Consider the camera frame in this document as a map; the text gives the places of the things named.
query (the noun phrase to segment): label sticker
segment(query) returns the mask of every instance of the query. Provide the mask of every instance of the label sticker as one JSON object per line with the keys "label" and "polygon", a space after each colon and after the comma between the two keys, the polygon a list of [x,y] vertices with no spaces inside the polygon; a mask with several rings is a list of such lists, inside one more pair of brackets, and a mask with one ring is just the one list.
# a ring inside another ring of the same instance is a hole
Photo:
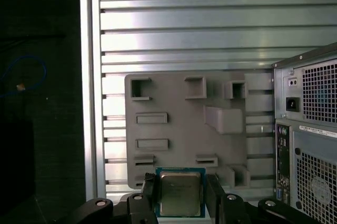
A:
{"label": "label sticker", "polygon": [[337,138],[337,133],[322,130],[322,129],[300,126],[300,130],[315,133],[315,134],[319,134],[319,135],[322,135],[322,136],[330,136],[330,137]]}

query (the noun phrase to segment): dark background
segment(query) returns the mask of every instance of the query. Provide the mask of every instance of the dark background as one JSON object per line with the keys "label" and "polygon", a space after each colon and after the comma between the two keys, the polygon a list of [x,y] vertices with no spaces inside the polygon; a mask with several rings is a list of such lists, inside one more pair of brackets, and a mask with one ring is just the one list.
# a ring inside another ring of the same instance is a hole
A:
{"label": "dark background", "polygon": [[[35,195],[0,217],[1,224],[46,223],[85,202],[80,0],[0,0],[0,39],[54,34],[65,37],[28,40],[6,52],[1,52],[0,42],[0,75],[26,54],[41,58],[47,67],[47,77],[37,89],[1,99],[3,115],[33,123],[36,186]],[[17,84],[30,86],[42,76],[38,62],[24,59],[3,85],[6,91],[15,90]],[[17,188],[25,189],[24,182]]]}

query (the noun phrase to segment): cpu processor chip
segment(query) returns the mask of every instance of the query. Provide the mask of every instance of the cpu processor chip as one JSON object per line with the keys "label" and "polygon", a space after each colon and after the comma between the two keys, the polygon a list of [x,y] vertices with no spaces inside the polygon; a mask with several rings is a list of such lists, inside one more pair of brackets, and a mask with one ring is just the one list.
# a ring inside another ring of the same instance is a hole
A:
{"label": "cpu processor chip", "polygon": [[200,172],[163,169],[160,178],[160,217],[203,217],[203,175]]}

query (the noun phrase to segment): bolt head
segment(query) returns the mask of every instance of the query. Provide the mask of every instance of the bolt head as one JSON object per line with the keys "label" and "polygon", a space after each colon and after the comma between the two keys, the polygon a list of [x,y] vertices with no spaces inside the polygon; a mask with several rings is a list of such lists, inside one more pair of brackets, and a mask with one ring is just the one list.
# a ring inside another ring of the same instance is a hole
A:
{"label": "bolt head", "polygon": [[133,198],[134,198],[135,200],[140,200],[140,199],[143,198],[143,196],[142,196],[142,195],[136,195],[136,196],[134,196]]}
{"label": "bolt head", "polygon": [[98,202],[96,202],[96,205],[101,207],[101,206],[104,206],[106,204],[106,202],[104,200],[100,200]]}
{"label": "bolt head", "polygon": [[265,204],[266,204],[267,206],[269,206],[269,207],[274,207],[274,206],[276,206],[276,203],[273,202],[273,201],[271,201],[271,200],[267,200],[267,201],[265,202]]}
{"label": "bolt head", "polygon": [[229,200],[235,200],[236,196],[235,195],[228,195],[227,199],[229,199]]}

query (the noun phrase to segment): rear i/o panel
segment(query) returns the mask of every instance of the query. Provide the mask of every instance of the rear i/o panel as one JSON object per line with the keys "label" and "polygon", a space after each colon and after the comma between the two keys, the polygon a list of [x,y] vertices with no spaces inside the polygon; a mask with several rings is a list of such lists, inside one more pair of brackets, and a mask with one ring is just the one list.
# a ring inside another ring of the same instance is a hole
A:
{"label": "rear i/o panel", "polygon": [[277,187],[276,198],[290,204],[289,126],[276,124]]}

